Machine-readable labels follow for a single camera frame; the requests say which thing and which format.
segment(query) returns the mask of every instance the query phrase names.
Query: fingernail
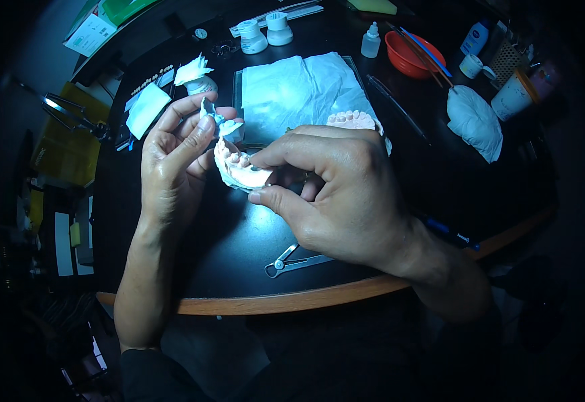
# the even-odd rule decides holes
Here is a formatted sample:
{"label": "fingernail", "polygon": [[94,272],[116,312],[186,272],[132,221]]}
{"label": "fingernail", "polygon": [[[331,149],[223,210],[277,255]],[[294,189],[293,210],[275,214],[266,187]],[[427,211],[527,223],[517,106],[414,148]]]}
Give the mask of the fingernail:
{"label": "fingernail", "polygon": [[255,205],[261,205],[261,194],[256,191],[251,191],[248,194],[248,201]]}
{"label": "fingernail", "polygon": [[196,125],[199,130],[207,130],[208,128],[212,127],[212,118],[211,117],[203,117],[201,120],[198,121]]}

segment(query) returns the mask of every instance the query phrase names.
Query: round gauge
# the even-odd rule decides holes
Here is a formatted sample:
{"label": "round gauge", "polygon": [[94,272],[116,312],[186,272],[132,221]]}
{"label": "round gauge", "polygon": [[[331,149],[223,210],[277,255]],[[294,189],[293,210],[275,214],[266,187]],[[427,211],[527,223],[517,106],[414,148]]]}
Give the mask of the round gauge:
{"label": "round gauge", "polygon": [[196,28],[194,30],[194,35],[196,35],[196,37],[199,39],[205,39],[208,37],[208,31],[203,28]]}

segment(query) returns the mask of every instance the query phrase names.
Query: wrist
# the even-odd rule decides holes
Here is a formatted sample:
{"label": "wrist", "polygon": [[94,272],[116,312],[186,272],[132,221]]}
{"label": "wrist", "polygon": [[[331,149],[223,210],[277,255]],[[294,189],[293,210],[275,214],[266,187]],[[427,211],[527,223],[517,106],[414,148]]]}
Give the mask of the wrist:
{"label": "wrist", "polygon": [[409,217],[397,229],[390,258],[380,267],[381,271],[409,282],[437,285],[446,278],[444,254],[424,224]]}
{"label": "wrist", "polygon": [[169,250],[175,247],[176,236],[173,232],[170,225],[161,223],[156,217],[141,212],[134,240],[156,251]]}

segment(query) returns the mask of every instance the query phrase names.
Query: wooden table edge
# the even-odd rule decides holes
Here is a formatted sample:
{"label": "wooden table edge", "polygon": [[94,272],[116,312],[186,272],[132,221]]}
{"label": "wooden table edge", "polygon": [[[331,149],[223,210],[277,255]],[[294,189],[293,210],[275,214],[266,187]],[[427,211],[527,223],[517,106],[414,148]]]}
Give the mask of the wooden table edge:
{"label": "wooden table edge", "polygon": [[[475,261],[509,245],[539,224],[550,218],[557,209],[550,205],[536,215],[480,243],[480,251],[465,248],[464,251]],[[266,296],[229,297],[229,298],[184,298],[178,305],[178,314],[186,315],[258,315],[288,313],[291,311],[311,310],[356,302],[380,296],[409,287],[400,278],[379,275],[347,284],[311,289],[306,291]],[[98,301],[113,305],[115,293],[98,292]]]}

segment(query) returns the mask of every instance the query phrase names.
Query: sponge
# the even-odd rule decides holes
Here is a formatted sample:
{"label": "sponge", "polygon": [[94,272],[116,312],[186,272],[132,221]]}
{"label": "sponge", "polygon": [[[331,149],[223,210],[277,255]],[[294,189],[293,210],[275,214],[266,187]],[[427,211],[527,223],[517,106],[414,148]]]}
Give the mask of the sponge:
{"label": "sponge", "polygon": [[71,247],[80,245],[80,223],[76,222],[69,228],[69,236],[71,238]]}
{"label": "sponge", "polygon": [[397,14],[397,6],[388,0],[348,0],[359,11],[372,13]]}

